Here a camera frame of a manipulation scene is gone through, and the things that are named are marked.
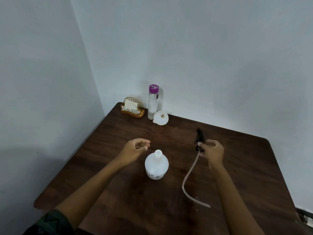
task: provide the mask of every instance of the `purple lid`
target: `purple lid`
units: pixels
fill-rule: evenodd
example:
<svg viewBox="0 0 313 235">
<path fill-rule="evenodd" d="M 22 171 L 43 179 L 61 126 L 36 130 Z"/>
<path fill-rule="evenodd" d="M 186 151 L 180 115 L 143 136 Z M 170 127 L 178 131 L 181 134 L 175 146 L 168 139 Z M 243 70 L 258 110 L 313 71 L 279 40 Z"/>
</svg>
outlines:
<svg viewBox="0 0 313 235">
<path fill-rule="evenodd" d="M 155 85 L 155 84 L 150 85 L 149 86 L 149 92 L 151 94 L 158 94 L 159 93 L 159 86 Z"/>
</svg>

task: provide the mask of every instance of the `table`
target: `table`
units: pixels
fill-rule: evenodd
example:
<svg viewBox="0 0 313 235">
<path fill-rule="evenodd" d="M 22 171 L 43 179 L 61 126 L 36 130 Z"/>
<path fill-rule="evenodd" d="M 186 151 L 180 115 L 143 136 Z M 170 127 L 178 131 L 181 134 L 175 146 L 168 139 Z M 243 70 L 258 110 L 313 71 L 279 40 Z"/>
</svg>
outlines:
<svg viewBox="0 0 313 235">
<path fill-rule="evenodd" d="M 185 189 L 211 209 L 193 203 L 182 181 L 197 155 L 200 127 L 206 139 L 225 148 L 225 168 L 248 209 L 267 235 L 301 234 L 295 206 L 268 140 L 169 115 L 164 125 L 121 114 L 120 104 L 100 123 L 34 203 L 50 210 L 108 164 L 134 138 L 151 140 L 136 162 L 118 173 L 92 207 L 80 228 L 100 234 L 229 234 L 214 179 L 199 158 Z M 151 180 L 144 162 L 162 150 L 169 161 L 161 180 Z"/>
</svg>

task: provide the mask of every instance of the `black spray trigger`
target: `black spray trigger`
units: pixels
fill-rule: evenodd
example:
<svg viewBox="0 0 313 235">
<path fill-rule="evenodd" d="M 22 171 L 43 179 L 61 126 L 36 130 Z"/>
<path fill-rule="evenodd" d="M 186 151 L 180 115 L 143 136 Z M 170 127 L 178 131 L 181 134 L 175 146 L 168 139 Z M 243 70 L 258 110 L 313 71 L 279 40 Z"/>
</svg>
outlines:
<svg viewBox="0 0 313 235">
<path fill-rule="evenodd" d="M 202 130 L 200 128 L 197 128 L 197 133 L 198 134 L 197 134 L 197 137 L 196 137 L 194 143 L 198 143 L 198 142 L 205 143 L 204 142 L 203 132 L 202 132 Z M 199 147 L 198 145 L 196 146 L 196 151 L 204 152 L 204 150 L 201 147 Z"/>
</svg>

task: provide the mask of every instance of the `wooden table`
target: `wooden table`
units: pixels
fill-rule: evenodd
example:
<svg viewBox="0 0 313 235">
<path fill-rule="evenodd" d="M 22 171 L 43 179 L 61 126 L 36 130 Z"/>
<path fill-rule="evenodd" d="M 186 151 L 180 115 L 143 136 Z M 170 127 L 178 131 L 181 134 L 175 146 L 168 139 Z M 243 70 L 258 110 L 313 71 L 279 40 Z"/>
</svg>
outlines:
<svg viewBox="0 0 313 235">
<path fill-rule="evenodd" d="M 107 165 L 127 141 L 146 138 L 151 147 L 112 179 L 80 228 L 96 235 L 229 234 L 204 158 L 198 160 L 185 189 L 211 209 L 193 203 L 182 191 L 182 181 L 197 155 L 193 142 L 200 127 L 206 139 L 216 139 L 225 147 L 225 167 L 264 232 L 301 234 L 295 206 L 266 139 L 172 115 L 165 126 L 159 126 L 147 114 L 141 119 L 121 114 L 120 104 L 37 198 L 36 208 L 53 209 Z M 156 149 L 169 161 L 161 180 L 148 178 L 144 166 L 147 155 Z"/>
</svg>

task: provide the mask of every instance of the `patterned sleeve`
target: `patterned sleeve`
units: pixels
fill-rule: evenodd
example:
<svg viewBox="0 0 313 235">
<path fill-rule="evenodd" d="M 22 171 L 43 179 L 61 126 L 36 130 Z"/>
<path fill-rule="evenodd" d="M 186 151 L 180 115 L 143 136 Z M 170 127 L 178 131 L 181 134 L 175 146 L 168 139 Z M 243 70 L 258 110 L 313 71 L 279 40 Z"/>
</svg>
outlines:
<svg viewBox="0 0 313 235">
<path fill-rule="evenodd" d="M 67 218 L 58 210 L 46 213 L 23 235 L 72 235 L 74 230 Z"/>
</svg>

